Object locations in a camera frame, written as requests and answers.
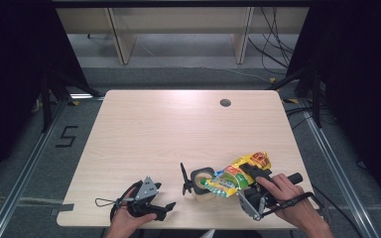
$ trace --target forearm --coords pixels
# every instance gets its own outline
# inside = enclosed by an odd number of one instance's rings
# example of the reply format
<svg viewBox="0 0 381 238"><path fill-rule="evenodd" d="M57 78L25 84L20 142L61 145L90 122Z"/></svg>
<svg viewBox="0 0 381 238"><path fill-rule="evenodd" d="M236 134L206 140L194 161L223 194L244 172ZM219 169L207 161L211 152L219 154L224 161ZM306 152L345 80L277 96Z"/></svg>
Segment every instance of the forearm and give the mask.
<svg viewBox="0 0 381 238"><path fill-rule="evenodd" d="M128 232L123 230L109 229L106 238L129 238Z"/></svg>
<svg viewBox="0 0 381 238"><path fill-rule="evenodd" d="M309 238L333 238L329 225L322 220L303 229Z"/></svg>

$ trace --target snack bag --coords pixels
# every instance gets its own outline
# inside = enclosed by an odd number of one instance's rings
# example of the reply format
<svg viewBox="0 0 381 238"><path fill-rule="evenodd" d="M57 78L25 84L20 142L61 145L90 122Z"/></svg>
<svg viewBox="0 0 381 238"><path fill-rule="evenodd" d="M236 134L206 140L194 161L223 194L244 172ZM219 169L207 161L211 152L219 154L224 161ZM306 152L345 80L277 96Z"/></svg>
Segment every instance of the snack bag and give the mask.
<svg viewBox="0 0 381 238"><path fill-rule="evenodd" d="M228 197L236 193L238 189L244 189L255 182L254 178L248 176L239 168L245 163L256 166L261 170L271 168L267 153L257 152L238 158L225 169L216 172L214 178L203 179L201 184L219 196Z"/></svg>

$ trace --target round hole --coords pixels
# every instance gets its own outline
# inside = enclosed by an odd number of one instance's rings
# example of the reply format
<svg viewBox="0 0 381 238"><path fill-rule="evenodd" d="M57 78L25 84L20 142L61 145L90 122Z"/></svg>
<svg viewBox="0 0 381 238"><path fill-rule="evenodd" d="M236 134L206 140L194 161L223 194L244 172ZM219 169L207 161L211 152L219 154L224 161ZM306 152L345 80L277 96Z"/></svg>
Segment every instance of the round hole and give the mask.
<svg viewBox="0 0 381 238"><path fill-rule="evenodd" d="M221 106L223 107L228 107L231 105L231 101L228 99L221 99L221 101L219 101L219 104L221 104Z"/></svg>

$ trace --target human hand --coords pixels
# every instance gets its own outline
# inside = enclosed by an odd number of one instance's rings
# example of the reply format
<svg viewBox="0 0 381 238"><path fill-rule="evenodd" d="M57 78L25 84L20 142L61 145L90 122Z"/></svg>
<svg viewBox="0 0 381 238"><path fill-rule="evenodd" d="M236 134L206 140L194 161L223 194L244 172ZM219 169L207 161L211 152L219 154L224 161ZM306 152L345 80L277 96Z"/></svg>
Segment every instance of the human hand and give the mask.
<svg viewBox="0 0 381 238"><path fill-rule="evenodd" d="M272 177L273 182L257 177L256 181L268 189L279 203L304 193L303 189L294 185L283 174ZM308 237L333 237L328 224L315 211L308 199L294 206L275 212L278 217L302 229Z"/></svg>
<svg viewBox="0 0 381 238"><path fill-rule="evenodd" d="M129 197L135 188L132 188L125 195L125 198ZM106 238L128 238L138 227L157 218L157 215L154 213L134 217L129 213L126 204L126 201L122 201L121 206L114 214Z"/></svg>

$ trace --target gray floor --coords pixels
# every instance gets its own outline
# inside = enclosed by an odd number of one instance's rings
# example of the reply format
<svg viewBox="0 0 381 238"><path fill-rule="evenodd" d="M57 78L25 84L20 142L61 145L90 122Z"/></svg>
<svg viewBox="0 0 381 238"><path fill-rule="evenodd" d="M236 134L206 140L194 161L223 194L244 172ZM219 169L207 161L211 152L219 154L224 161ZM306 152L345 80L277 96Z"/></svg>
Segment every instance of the gray floor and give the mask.
<svg viewBox="0 0 381 238"><path fill-rule="evenodd" d="M285 69L272 60L261 57L248 46L245 63L236 64L230 38L226 35L143 35L138 41L127 65L120 65L109 36L69 36L84 74L91 87L105 92L114 88L190 88L190 89L265 89L271 77L280 74L265 70L264 65L278 73ZM263 37L255 35L252 41L263 47ZM282 41L294 47L297 36L283 36ZM284 61L279 50L269 47L267 53ZM294 98L292 82L280 90L282 98ZM47 142L34 173L25 187L12 215L4 237L101 237L101 228L67 228L56 223L55 209L62 204L76 165L86 143L101 101L80 100L76 106L69 105L58 119L50 140ZM299 104L284 104L285 109ZM322 130L344 168L356 194L369 213L372 224L381 237L381 190L374 178L359 167L359 160L337 120L330 112L321 111ZM335 177L315 140L303 113L289 117L294 134L312 183L323 191L354 222L353 215L337 185ZM42 110L32 116L14 145L10 157L0 165L0 207L24 164L35 148L43 126ZM69 132L75 136L72 147L58 148L66 143L60 136L66 126L77 126ZM316 192L323 201L323 196ZM325 219L331 224L335 237L356 237L354 229L333 207L331 216ZM153 237L157 231L147 231ZM289 231L262 231L263 237L291 237ZM305 237L295 231L294 237Z"/></svg>

